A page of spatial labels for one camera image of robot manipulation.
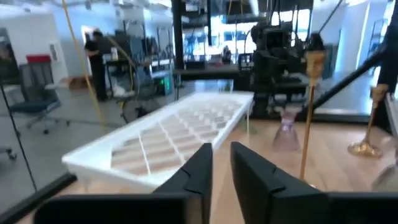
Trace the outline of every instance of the man in black shirt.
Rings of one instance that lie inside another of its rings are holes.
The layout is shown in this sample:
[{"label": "man in black shirt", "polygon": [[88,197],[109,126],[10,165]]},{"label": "man in black shirt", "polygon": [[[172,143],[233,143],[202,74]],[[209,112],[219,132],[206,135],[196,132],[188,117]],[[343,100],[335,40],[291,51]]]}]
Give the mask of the man in black shirt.
[{"label": "man in black shirt", "polygon": [[105,84],[105,66],[102,54],[98,46],[98,39],[102,38],[102,33],[98,30],[93,32],[93,40],[88,40],[85,45],[87,57],[90,60],[91,72],[93,73],[94,88],[98,101],[105,101],[106,84]]}]

